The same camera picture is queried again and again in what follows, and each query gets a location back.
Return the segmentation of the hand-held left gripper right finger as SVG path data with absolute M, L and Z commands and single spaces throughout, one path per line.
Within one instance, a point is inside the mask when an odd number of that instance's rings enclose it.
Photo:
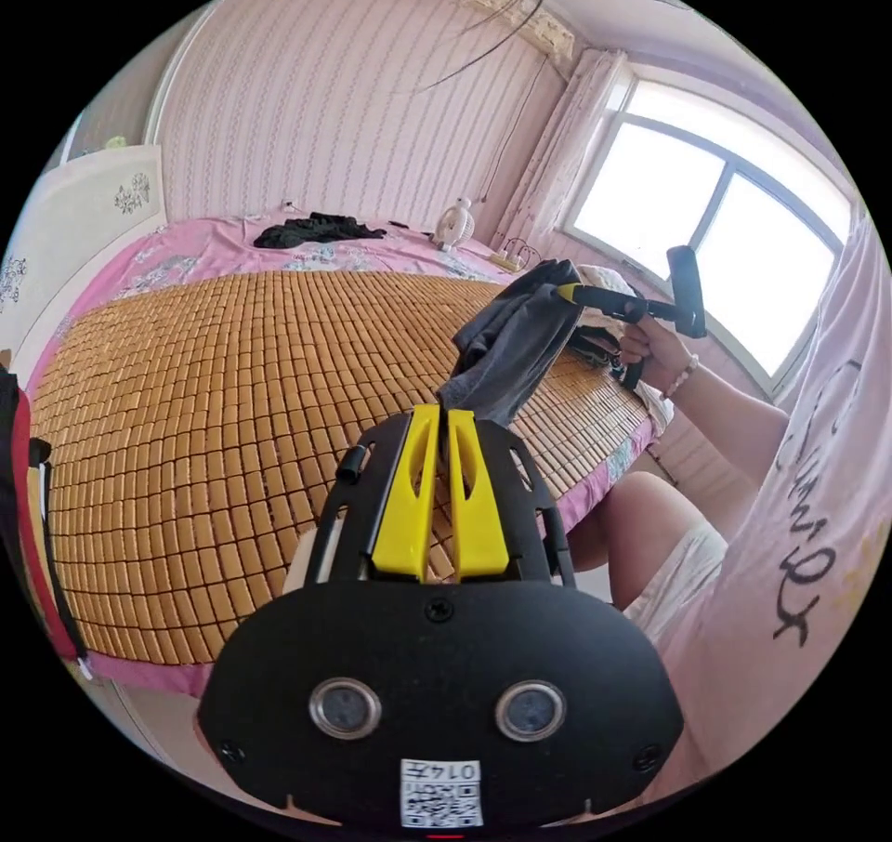
M 448 412 L 448 476 L 455 578 L 505 573 L 508 550 L 475 416 Z

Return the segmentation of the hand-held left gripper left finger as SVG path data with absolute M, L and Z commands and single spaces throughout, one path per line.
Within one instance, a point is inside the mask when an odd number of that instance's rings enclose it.
M 372 552 L 380 573 L 426 580 L 438 478 L 440 409 L 413 409 Z

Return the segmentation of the person's left hand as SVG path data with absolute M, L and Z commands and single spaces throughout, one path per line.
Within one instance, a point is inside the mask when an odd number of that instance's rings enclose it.
M 313 527 L 301 535 L 282 586 L 283 594 L 300 589 L 307 584 L 325 584 L 329 581 L 342 528 L 343 521 L 335 520 L 324 547 L 320 548 L 315 547 L 317 527 Z M 317 551 L 321 553 L 321 564 L 317 570 L 312 572 L 309 569 L 309 564 Z

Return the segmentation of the person's right hand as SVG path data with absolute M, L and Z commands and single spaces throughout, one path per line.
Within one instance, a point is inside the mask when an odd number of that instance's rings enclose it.
M 700 364 L 676 333 L 649 315 L 624 325 L 620 358 L 627 371 L 639 372 L 639 380 L 663 399 L 675 396 Z

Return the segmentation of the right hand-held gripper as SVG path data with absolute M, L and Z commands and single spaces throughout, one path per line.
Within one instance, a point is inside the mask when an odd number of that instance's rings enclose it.
M 617 341 L 617 347 L 613 350 L 613 353 L 616 356 L 619 364 L 625 371 L 624 380 L 630 383 L 630 385 L 634 385 L 635 383 L 643 383 L 639 380 L 639 372 L 635 370 L 626 370 L 626 367 L 620 358 L 620 338 L 623 336 L 623 329 L 626 323 L 638 322 L 645 315 L 651 316 L 645 311 L 645 309 L 647 308 L 646 303 L 636 297 L 624 295 L 619 292 L 610 291 L 606 288 L 595 287 L 591 285 L 566 283 L 558 286 L 555 289 L 555 293 L 569 303 L 577 302 L 577 291 L 578 303 L 581 306 L 583 306 L 585 309 L 595 309 L 602 315 L 609 317 L 621 324 L 622 331 L 614 337 Z

